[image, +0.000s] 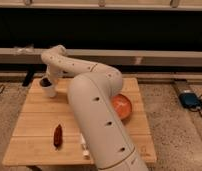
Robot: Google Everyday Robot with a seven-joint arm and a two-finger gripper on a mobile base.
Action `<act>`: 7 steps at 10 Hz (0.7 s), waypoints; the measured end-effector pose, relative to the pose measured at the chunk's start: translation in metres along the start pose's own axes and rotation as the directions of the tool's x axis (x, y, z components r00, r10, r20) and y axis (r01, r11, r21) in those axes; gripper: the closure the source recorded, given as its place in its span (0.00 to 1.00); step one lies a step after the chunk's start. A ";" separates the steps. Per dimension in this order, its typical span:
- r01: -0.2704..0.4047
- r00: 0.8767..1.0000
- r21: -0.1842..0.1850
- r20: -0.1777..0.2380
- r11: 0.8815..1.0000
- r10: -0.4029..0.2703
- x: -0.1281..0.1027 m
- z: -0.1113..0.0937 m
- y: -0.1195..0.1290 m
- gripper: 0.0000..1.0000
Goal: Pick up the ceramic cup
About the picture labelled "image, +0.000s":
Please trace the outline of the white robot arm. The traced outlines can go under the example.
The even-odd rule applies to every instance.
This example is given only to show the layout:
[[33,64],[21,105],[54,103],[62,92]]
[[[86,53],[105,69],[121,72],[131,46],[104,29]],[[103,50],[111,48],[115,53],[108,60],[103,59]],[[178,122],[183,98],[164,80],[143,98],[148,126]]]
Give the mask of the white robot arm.
[[149,171],[111,104],[123,87],[121,72],[106,64],[67,56],[62,45],[41,54],[44,78],[54,89],[62,72],[74,75],[69,105],[98,171]]

